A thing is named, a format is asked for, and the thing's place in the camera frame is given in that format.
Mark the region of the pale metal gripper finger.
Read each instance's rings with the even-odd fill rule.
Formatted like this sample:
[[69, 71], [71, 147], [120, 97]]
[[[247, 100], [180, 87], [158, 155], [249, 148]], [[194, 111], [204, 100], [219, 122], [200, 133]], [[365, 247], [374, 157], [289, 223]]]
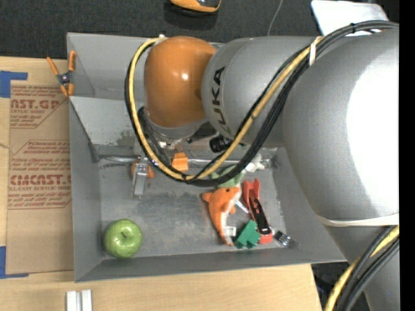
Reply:
[[145, 192], [148, 168], [144, 163], [134, 163], [132, 166], [132, 196], [142, 197]]

